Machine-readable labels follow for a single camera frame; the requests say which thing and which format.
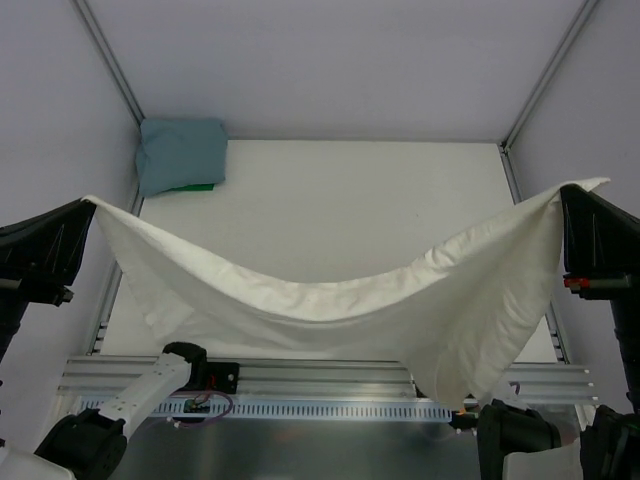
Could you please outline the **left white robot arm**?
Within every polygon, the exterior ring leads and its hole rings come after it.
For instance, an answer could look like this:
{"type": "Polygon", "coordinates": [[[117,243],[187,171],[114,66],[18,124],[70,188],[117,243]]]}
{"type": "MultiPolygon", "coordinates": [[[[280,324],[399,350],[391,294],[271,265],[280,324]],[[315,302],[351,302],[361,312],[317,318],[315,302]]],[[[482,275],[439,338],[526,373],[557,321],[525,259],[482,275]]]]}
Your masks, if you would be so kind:
{"type": "MultiPolygon", "coordinates": [[[[1,230],[1,349],[6,351],[32,303],[59,306],[83,259],[94,203],[79,199],[1,230]]],[[[172,393],[207,382],[205,349],[173,342],[151,369],[96,409],[58,421],[32,453],[1,445],[4,479],[107,479],[130,437],[172,393]]]]}

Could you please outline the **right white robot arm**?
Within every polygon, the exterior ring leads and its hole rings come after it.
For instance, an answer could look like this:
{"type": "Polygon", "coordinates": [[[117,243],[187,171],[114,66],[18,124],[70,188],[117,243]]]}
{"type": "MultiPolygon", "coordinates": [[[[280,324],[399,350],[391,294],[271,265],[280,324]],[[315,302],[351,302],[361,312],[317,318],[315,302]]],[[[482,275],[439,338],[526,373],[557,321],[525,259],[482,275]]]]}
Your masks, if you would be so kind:
{"type": "MultiPolygon", "coordinates": [[[[564,285],[585,300],[611,304],[633,408],[639,406],[639,220],[578,186],[561,189],[564,285]]],[[[639,413],[606,405],[591,425],[563,445],[557,427],[531,409],[495,400],[477,424],[484,479],[636,479],[639,413]]]]}

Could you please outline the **white t-shirt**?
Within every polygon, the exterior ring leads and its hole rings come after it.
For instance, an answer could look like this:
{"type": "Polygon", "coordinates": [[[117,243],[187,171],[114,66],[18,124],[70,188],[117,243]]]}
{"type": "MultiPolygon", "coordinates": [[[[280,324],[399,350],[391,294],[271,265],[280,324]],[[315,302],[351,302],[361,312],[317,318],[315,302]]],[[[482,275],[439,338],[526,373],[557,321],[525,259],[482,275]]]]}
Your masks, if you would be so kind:
{"type": "Polygon", "coordinates": [[[563,239],[558,188],[392,271],[331,283],[236,265],[102,200],[95,217],[159,344],[239,357],[389,360],[448,408],[493,390],[550,303],[563,239]]]}

